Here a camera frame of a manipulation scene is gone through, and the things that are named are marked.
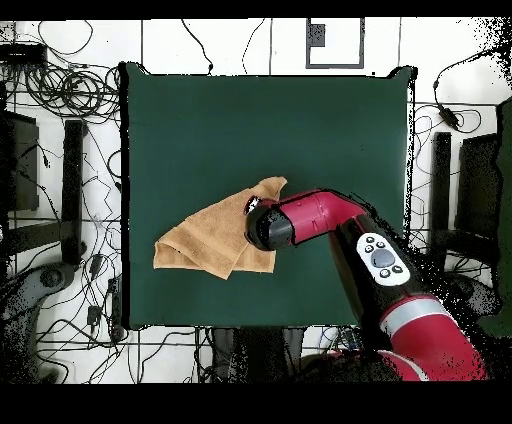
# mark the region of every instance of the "black stand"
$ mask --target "black stand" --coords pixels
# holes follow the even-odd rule
[[[62,261],[79,265],[82,246],[82,153],[87,126],[65,122],[61,223],[36,224],[9,230],[4,243],[8,256],[61,241]]]

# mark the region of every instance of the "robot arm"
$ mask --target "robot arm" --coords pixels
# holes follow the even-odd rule
[[[251,198],[246,238],[261,250],[297,246],[323,234],[354,315],[406,380],[484,379],[478,352],[423,282],[407,255],[368,211],[333,190],[279,202]]]

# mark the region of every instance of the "towel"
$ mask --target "towel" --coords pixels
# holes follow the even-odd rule
[[[279,200],[283,177],[258,185],[189,216],[155,243],[153,268],[204,270],[227,280],[233,270],[273,272],[276,252],[258,250],[245,239],[244,208],[251,196]]]

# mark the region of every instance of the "gray button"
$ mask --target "gray button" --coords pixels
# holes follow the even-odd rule
[[[375,268],[386,268],[395,263],[395,257],[386,249],[377,249],[372,253],[372,265]]]

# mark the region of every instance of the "table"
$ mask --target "table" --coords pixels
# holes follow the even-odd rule
[[[287,178],[283,197],[354,192],[400,232],[415,69],[388,78],[151,76],[128,63],[120,73],[123,325],[355,323],[326,237],[279,251],[273,274],[227,281],[154,270],[154,243],[269,176]]]

